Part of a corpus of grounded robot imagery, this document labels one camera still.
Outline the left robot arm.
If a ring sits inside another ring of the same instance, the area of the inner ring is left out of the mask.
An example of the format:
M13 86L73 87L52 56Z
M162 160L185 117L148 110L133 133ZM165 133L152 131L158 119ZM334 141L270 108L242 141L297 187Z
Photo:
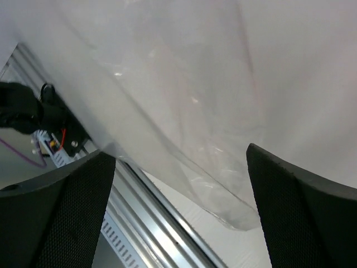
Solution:
M33 90L16 82L1 82L1 127L30 135L41 128L42 105Z

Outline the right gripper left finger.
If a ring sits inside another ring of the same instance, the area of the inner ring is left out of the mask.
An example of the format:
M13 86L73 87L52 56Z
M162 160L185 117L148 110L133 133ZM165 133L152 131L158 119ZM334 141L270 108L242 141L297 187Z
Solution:
M2 267L91 267L115 158L86 157L1 190Z

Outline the clear zip top bag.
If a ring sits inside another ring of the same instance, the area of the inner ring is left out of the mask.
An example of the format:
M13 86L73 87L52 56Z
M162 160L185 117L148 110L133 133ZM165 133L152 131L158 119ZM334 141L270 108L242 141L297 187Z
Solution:
M356 186L355 1L2 1L97 146L259 225L254 143Z

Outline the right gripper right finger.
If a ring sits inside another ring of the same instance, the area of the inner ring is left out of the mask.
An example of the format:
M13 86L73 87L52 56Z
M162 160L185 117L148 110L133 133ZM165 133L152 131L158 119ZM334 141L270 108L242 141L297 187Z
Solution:
M246 157L271 265L355 267L356 189L255 144Z

